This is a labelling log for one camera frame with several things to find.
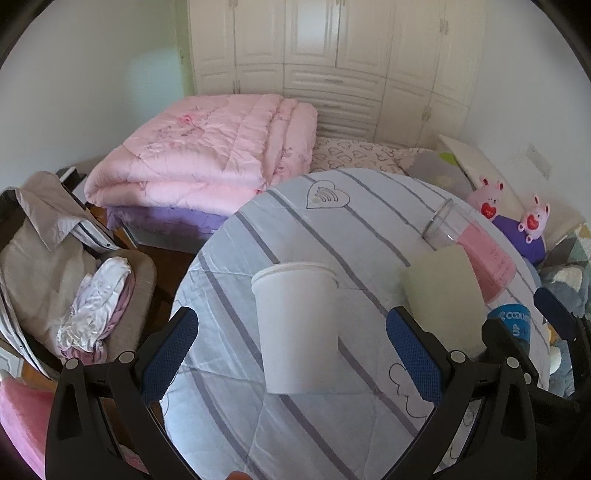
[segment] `beige sponge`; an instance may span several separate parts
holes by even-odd
[[[448,351],[474,358],[486,349],[480,329],[486,305],[461,245],[425,255],[405,272],[404,290],[414,319]]]

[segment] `stuffed toy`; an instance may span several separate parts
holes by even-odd
[[[503,184],[500,181],[497,181],[496,185],[492,185],[482,176],[480,177],[480,181],[483,186],[468,195],[466,202],[490,221],[493,221],[498,215],[496,204],[501,201]]]
[[[520,232],[525,232],[525,243],[530,244],[533,240],[537,240],[542,236],[548,217],[550,216],[550,204],[546,203],[546,207],[540,205],[540,198],[534,196],[535,207],[531,210],[526,210],[521,216],[521,223],[517,226]]]

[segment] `purple pillow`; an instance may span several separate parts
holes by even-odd
[[[520,232],[517,229],[519,222],[512,218],[503,217],[498,215],[492,223],[505,234],[509,239],[509,242],[517,249],[522,257],[525,257],[533,265],[539,264],[546,256],[546,250],[544,248],[544,240],[542,237],[534,240],[530,244],[525,243],[525,233]]]

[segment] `light switch plate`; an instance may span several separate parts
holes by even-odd
[[[552,165],[550,165],[550,162],[532,144],[530,144],[527,152],[525,152],[525,156],[530,159],[546,180],[550,179]]]

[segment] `white paper cup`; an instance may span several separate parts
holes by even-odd
[[[336,290],[335,273],[317,263],[283,263],[252,277],[268,393],[334,387]]]

